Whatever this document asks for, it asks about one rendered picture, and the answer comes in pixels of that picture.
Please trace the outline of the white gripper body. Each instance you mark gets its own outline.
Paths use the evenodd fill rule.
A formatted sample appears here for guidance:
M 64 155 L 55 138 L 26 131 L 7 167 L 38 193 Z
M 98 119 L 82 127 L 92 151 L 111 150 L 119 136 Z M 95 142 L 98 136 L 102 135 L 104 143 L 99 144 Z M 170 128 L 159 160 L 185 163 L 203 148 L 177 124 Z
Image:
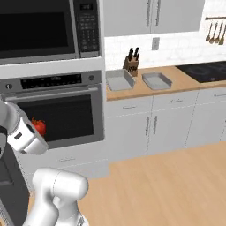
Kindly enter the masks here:
M 25 136 L 19 139 L 22 144 L 21 153 L 23 154 L 44 154 L 48 150 L 48 144 L 41 135 Z

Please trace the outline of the red tomato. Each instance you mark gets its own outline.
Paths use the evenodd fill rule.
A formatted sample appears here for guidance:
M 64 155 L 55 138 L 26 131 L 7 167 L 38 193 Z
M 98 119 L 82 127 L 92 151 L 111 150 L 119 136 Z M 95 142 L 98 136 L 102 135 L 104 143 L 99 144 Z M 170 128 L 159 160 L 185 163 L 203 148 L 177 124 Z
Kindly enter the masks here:
M 46 125 L 42 120 L 35 120 L 32 118 L 32 124 L 41 136 L 46 134 Z

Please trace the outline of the grey tupperware container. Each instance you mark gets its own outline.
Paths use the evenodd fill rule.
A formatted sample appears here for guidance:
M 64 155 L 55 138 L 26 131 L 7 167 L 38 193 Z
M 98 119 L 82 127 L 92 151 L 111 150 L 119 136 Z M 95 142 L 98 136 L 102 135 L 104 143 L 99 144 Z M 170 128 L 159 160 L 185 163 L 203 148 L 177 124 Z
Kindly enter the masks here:
M 111 91 L 123 91 L 133 89 L 135 80 L 126 70 L 106 71 L 106 82 Z
M 161 72 L 144 73 L 142 79 L 152 90 L 170 89 L 172 84 L 172 81 Z

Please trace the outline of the steel built-in oven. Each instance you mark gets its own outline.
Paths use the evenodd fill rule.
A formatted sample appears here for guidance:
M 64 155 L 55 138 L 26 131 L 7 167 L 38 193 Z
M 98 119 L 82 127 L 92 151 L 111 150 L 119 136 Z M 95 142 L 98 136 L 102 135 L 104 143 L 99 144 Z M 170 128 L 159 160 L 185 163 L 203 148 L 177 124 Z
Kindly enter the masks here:
M 90 94 L 65 97 L 9 101 L 27 116 L 46 125 L 44 139 L 49 148 L 60 148 L 104 139 L 102 73 L 72 72 L 13 79 L 0 79 L 0 97 L 52 94 L 97 87 Z

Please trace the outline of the grey drawer below oven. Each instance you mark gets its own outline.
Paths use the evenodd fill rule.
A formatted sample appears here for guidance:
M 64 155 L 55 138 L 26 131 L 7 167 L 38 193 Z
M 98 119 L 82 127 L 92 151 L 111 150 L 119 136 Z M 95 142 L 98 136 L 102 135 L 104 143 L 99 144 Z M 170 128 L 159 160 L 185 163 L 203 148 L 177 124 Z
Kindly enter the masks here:
M 63 158 L 75 158 L 75 161 L 57 162 Z M 50 149 L 42 155 L 16 154 L 23 176 L 28 183 L 39 168 L 51 167 L 78 172 L 88 178 L 104 177 L 108 170 L 107 142 L 99 141 L 83 145 Z

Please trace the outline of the grey lower cupboard door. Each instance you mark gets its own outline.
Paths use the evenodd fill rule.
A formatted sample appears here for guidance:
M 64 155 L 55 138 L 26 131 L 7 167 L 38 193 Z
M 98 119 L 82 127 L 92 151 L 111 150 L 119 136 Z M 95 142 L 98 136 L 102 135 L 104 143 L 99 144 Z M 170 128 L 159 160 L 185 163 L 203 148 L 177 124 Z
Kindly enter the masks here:
M 197 105 L 186 141 L 187 147 L 217 143 L 222 136 L 226 120 L 226 102 Z
M 193 106 L 158 110 L 152 113 L 149 130 L 148 155 L 165 153 L 185 146 L 192 121 Z M 158 116 L 153 135 L 154 117 Z
M 109 161 L 118 162 L 147 153 L 146 122 L 149 113 L 110 117 L 106 124 Z

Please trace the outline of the grey cupboard door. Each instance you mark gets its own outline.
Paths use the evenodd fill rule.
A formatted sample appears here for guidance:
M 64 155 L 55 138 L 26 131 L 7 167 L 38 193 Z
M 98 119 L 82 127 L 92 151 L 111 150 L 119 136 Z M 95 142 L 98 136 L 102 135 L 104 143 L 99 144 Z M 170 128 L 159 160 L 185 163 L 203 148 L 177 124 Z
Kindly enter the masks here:
M 186 141 L 187 147 L 217 143 L 222 136 L 226 120 L 226 102 L 197 105 Z
M 200 29 L 205 0 L 161 0 L 159 26 L 156 27 L 157 1 L 152 3 L 152 34 L 196 32 Z
M 147 0 L 103 0 L 103 13 L 106 37 L 150 33 Z
M 109 161 L 118 162 L 147 153 L 146 122 L 149 113 L 110 117 L 106 124 Z
M 152 113 L 149 130 L 148 155 L 165 153 L 185 146 L 192 121 L 193 106 L 158 110 Z M 158 116 L 153 135 L 154 117 Z

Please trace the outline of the grey drawer front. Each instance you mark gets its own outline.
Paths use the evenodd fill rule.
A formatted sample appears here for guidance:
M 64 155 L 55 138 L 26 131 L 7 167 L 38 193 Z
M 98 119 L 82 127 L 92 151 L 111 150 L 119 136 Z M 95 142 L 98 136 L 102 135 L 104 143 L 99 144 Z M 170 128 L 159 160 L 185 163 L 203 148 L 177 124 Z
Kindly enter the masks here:
M 192 106 L 196 102 L 198 95 L 198 90 L 179 92 L 174 94 L 161 94 L 156 95 L 153 99 L 153 111 L 165 110 L 165 109 L 175 109 L 181 107 Z M 184 100 L 179 103 L 171 103 L 171 100 Z
M 125 115 L 149 112 L 151 110 L 152 100 L 153 98 L 148 96 L 110 101 L 106 103 L 106 115 L 107 117 L 121 117 Z M 137 108 L 123 109 L 123 106 L 131 105 L 137 106 Z
M 200 89 L 197 104 L 226 101 L 226 96 L 214 97 L 214 94 L 226 94 L 226 87 Z

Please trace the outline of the steel microwave oven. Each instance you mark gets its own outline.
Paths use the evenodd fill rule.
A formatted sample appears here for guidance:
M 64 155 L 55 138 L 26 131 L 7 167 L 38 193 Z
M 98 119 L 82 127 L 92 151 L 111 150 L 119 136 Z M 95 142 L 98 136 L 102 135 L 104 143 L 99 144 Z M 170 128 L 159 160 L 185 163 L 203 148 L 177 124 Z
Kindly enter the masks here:
M 0 65 L 100 54 L 97 0 L 0 0 Z

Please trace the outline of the wooden knife block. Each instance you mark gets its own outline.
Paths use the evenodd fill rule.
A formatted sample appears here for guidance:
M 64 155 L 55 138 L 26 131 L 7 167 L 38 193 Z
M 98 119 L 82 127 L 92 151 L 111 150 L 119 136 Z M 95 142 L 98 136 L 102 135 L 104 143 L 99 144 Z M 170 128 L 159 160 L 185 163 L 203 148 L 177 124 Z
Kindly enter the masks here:
M 133 77 L 138 76 L 138 66 L 139 61 L 135 57 L 132 57 L 132 59 L 129 59 L 128 56 L 125 57 L 123 68 L 126 69 Z

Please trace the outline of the grey upper cupboard door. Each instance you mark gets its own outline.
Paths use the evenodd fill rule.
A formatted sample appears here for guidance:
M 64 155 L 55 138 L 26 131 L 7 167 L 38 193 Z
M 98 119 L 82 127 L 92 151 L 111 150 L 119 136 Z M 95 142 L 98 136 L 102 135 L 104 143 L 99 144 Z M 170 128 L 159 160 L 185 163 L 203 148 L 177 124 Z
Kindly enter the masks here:
M 150 33 L 147 0 L 103 0 L 103 13 L 106 37 Z
M 152 34 L 196 32 L 200 29 L 205 0 L 161 0 L 159 26 L 156 27 L 157 1 L 152 3 Z

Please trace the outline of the black hob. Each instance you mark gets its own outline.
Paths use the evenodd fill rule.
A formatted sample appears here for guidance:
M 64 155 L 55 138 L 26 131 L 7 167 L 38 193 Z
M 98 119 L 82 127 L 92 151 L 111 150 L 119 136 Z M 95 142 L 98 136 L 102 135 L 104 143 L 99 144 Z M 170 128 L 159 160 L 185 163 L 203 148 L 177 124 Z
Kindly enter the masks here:
M 178 65 L 177 68 L 199 83 L 226 80 L 226 61 L 184 64 Z

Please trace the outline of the hanging wooden utensil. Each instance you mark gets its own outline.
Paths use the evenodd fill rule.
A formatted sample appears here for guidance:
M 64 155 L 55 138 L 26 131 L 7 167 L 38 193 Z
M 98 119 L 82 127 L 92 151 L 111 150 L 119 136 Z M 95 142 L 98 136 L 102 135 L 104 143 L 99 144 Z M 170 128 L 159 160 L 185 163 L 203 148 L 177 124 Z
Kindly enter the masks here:
M 207 35 L 207 37 L 206 37 L 206 41 L 209 41 L 209 40 L 210 40 L 210 32 L 211 32 L 211 29 L 212 29 L 212 25 L 213 25 L 213 23 L 211 22 L 211 23 L 210 23 L 209 30 L 208 30 L 208 35 Z
M 223 22 L 221 23 L 220 28 L 219 28 L 218 35 L 217 35 L 217 37 L 215 38 L 215 43 L 218 43 L 219 40 L 220 40 L 220 34 L 221 34 L 221 31 L 222 31 L 222 25 L 223 25 Z
M 226 34 L 226 25 L 225 25 L 225 27 L 224 27 L 223 34 L 222 34 L 221 39 L 219 40 L 218 45 L 223 45 L 223 43 L 224 43 L 224 35 L 225 35 L 225 34 Z
M 215 42 L 215 32 L 216 32 L 217 27 L 218 27 L 218 22 L 215 23 L 215 30 L 214 30 L 213 36 L 209 40 L 210 44 L 213 44 Z

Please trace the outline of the grey wall outlet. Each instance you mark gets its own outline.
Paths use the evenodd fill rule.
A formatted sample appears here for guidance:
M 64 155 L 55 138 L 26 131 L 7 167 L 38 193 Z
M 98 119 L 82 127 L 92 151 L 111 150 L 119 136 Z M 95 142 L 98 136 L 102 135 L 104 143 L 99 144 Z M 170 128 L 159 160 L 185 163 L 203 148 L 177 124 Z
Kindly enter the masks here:
M 159 37 L 155 37 L 152 41 L 152 50 L 158 50 L 159 49 L 159 42 L 160 42 L 160 38 Z

